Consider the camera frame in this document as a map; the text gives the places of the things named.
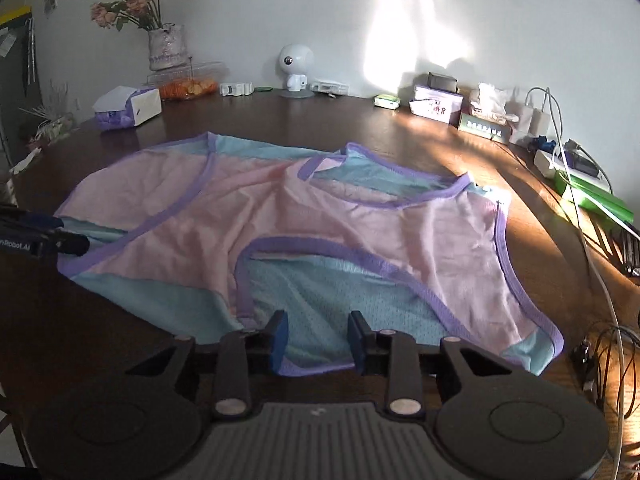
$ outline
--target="gray ribbed panel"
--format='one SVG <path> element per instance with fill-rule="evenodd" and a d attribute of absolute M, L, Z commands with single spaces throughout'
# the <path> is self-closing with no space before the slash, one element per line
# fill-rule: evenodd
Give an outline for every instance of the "gray ribbed panel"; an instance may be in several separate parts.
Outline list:
<path fill-rule="evenodd" d="M 465 480 L 415 424 L 381 418 L 372 404 L 265 404 L 259 416 L 220 424 L 166 480 Z"/>

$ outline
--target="fruit container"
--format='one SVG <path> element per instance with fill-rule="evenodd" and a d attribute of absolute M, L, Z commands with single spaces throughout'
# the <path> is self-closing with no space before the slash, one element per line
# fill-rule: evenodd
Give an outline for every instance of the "fruit container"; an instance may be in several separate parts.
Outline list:
<path fill-rule="evenodd" d="M 155 72 L 146 78 L 146 85 L 158 88 L 163 101 L 185 101 L 217 92 L 224 73 L 221 62 L 188 64 Z"/>

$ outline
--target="sunlight patch on wall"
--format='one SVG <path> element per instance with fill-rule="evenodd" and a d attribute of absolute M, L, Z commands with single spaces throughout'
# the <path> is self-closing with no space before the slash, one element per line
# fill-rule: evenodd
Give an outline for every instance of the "sunlight patch on wall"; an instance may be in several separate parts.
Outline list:
<path fill-rule="evenodd" d="M 377 0 L 364 58 L 370 83 L 397 92 L 405 72 L 415 71 L 418 41 L 403 0 Z"/>
<path fill-rule="evenodd" d="M 433 0 L 420 0 L 420 12 L 424 52 L 429 61 L 446 68 L 458 58 L 468 59 L 471 56 L 470 45 L 436 19 Z"/>

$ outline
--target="purple and white tissue package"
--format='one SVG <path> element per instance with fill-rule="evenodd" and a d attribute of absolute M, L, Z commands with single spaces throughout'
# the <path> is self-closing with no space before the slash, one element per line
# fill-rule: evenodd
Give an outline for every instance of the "purple and white tissue package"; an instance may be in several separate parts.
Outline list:
<path fill-rule="evenodd" d="M 157 88 L 137 90 L 118 86 L 98 98 L 94 112 L 102 131 L 140 126 L 162 112 L 160 91 Z"/>

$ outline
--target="metal screw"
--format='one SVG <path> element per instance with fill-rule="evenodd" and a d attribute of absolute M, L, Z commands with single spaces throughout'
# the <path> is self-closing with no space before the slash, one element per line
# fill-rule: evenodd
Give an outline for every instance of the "metal screw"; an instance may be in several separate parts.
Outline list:
<path fill-rule="evenodd" d="M 397 415 L 415 415 L 422 405 L 415 399 L 396 399 L 389 404 L 389 409 Z"/>
<path fill-rule="evenodd" d="M 241 399 L 222 399 L 216 402 L 216 411 L 220 415 L 242 415 L 246 411 L 246 403 Z"/>

